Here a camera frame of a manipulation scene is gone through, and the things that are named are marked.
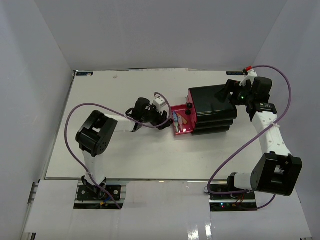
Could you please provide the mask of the blue correction tape pen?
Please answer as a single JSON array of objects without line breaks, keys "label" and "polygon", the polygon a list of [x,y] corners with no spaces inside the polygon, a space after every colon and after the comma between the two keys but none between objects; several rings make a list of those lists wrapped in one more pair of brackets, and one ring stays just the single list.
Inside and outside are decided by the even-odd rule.
[{"label": "blue correction tape pen", "polygon": [[173,117],[174,123],[178,123],[178,116],[175,111],[172,112],[172,117]]}]

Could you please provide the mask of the green correction tape pen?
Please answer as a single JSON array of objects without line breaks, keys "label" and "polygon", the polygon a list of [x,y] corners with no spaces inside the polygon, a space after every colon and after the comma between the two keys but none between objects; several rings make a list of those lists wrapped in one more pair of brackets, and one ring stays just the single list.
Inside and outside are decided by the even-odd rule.
[{"label": "green correction tape pen", "polygon": [[174,127],[175,127],[175,132],[178,133],[179,132],[179,124],[175,123]]}]

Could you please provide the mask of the pink correction tape pen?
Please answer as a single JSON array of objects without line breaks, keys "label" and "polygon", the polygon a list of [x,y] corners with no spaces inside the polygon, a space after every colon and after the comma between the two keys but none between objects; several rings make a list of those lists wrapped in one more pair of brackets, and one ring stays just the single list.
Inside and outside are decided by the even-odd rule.
[{"label": "pink correction tape pen", "polygon": [[178,115],[177,118],[178,118],[179,131],[180,131],[180,132],[183,132],[183,130],[184,130],[184,125],[183,125],[183,122],[182,122],[182,116],[181,116],[181,115]]}]

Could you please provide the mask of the pink drawer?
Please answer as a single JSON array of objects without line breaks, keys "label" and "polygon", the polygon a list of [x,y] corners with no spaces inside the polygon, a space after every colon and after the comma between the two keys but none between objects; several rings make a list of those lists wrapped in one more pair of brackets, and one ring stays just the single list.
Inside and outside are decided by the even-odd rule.
[{"label": "pink drawer", "polygon": [[188,115],[187,110],[189,109],[186,104],[171,107],[173,133],[175,136],[191,134],[194,131],[192,115]]},{"label": "pink drawer", "polygon": [[190,116],[190,115],[192,114],[192,112],[191,112],[191,110],[187,109],[187,110],[185,111],[185,114],[186,114],[187,116]]},{"label": "pink drawer", "polygon": [[190,90],[188,90],[188,95],[187,95],[187,98],[186,98],[186,108],[187,109],[192,109],[192,107],[193,107],[192,95],[191,95]]}]

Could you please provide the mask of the black drawer organizer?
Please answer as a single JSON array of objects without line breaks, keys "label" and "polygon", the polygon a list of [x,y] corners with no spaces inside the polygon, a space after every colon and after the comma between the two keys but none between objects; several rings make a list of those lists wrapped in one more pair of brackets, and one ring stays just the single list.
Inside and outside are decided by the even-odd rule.
[{"label": "black drawer organizer", "polygon": [[191,133],[194,136],[223,133],[230,130],[238,116],[237,108],[227,99],[219,102],[215,94],[223,88],[223,84],[189,88],[193,107],[191,110]]}]

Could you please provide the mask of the orange eraser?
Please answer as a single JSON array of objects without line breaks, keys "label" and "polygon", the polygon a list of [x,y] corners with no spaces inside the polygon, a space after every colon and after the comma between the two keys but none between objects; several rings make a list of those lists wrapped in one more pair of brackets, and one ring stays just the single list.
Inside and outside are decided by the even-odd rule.
[{"label": "orange eraser", "polygon": [[188,121],[183,116],[181,117],[181,119],[182,119],[182,124],[183,125],[187,125],[188,124]]}]

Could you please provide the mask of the pink top drawer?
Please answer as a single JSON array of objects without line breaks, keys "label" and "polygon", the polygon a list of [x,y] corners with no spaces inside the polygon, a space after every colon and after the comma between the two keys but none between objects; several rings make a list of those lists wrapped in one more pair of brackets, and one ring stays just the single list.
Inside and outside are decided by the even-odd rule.
[{"label": "pink top drawer", "polygon": [[188,90],[188,95],[187,95],[187,98],[186,98],[186,108],[187,109],[192,109],[192,107],[193,107],[192,95],[191,95],[190,90]]}]

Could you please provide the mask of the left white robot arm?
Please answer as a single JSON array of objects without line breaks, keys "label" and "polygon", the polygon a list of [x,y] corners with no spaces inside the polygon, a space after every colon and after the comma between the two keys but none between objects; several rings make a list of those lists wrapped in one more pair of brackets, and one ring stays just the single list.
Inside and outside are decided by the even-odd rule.
[{"label": "left white robot arm", "polygon": [[106,187],[102,184],[106,177],[103,172],[104,161],[101,155],[106,151],[115,132],[134,133],[142,124],[151,124],[163,130],[173,123],[163,108],[167,102],[163,97],[157,97],[150,102],[140,97],[135,106],[125,112],[125,116],[108,115],[94,110],[76,134],[75,140],[79,144],[84,157],[84,165],[88,169],[82,177],[82,182],[88,188],[88,193],[99,200],[105,196]]}]

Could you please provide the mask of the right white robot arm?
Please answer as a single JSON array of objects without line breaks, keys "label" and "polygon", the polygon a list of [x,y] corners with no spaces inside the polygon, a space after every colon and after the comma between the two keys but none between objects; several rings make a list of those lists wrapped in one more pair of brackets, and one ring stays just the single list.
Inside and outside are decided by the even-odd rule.
[{"label": "right white robot arm", "polygon": [[292,155],[282,137],[277,109],[269,102],[272,80],[255,77],[243,82],[229,79],[216,93],[219,101],[245,106],[257,131],[261,159],[247,173],[233,172],[227,179],[226,195],[236,200],[244,191],[290,196],[303,167],[302,160]]}]

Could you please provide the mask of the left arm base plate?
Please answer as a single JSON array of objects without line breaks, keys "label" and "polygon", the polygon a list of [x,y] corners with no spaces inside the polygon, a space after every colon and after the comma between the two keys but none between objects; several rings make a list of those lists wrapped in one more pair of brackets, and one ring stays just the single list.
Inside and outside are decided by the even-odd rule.
[{"label": "left arm base plate", "polygon": [[[121,185],[107,185],[106,190],[112,195],[112,197],[119,201],[121,199]],[[105,193],[102,193],[102,196],[98,197],[92,193],[86,186],[79,185],[76,194],[77,201],[100,201],[108,199],[109,196]]]}]

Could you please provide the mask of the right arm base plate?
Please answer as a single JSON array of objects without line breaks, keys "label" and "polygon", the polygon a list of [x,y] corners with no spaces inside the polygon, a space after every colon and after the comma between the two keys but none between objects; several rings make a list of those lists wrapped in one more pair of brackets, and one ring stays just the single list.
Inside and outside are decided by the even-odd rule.
[{"label": "right arm base plate", "polygon": [[[229,190],[228,185],[225,184],[211,184],[210,185],[210,190],[213,192],[232,192],[233,190]],[[256,199],[256,195],[254,192],[249,192],[249,193],[232,193],[232,194],[212,194],[209,193],[208,188],[205,186],[204,187],[204,193],[209,194],[210,200],[231,200],[233,202],[240,202],[244,200],[252,200],[254,201]]]}]

